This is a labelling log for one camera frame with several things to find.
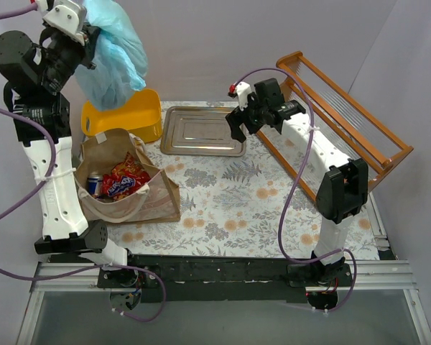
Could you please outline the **light blue plastic bag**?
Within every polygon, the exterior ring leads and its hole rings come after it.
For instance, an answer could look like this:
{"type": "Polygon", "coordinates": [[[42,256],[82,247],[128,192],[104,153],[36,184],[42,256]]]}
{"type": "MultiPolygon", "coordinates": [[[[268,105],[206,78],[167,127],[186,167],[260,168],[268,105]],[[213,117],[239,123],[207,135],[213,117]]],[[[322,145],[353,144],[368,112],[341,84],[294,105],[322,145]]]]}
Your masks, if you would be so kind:
{"type": "Polygon", "coordinates": [[[148,58],[126,11],[115,1],[84,1],[89,24],[101,29],[89,70],[80,66],[75,78],[99,111],[117,109],[146,87],[148,58]]]}

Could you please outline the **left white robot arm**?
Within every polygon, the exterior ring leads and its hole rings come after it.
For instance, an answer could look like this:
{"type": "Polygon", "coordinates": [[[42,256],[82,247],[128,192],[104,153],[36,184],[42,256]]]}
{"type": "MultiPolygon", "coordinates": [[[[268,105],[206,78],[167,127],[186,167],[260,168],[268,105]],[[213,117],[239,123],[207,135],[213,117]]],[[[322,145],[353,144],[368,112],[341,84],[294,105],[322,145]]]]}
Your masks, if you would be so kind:
{"type": "Polygon", "coordinates": [[[61,90],[80,65],[93,69],[98,27],[84,24],[82,41],[46,26],[34,43],[25,33],[0,35],[4,103],[15,115],[17,138],[39,186],[42,237],[38,254],[76,253],[98,265],[117,265],[113,278],[129,288],[139,277],[128,253],[108,238],[104,221],[88,221],[80,207],[72,164],[70,103],[61,90]]]}

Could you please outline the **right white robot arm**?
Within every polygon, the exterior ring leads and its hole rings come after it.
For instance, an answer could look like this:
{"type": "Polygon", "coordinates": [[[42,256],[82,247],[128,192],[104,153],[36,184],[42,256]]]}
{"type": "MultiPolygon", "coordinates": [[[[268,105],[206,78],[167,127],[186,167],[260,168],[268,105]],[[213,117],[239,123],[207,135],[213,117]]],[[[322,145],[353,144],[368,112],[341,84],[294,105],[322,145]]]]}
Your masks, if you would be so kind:
{"type": "Polygon", "coordinates": [[[302,151],[301,173],[307,165],[315,169],[320,181],[315,196],[315,207],[322,216],[320,238],[311,258],[292,260],[287,275],[296,285],[330,284],[346,268],[343,250],[349,224],[367,202],[367,163],[337,149],[315,125],[311,102],[286,101],[274,78],[254,86],[241,81],[228,94],[238,100],[238,106],[226,116],[232,139],[243,143],[247,134],[271,127],[302,151]]]}

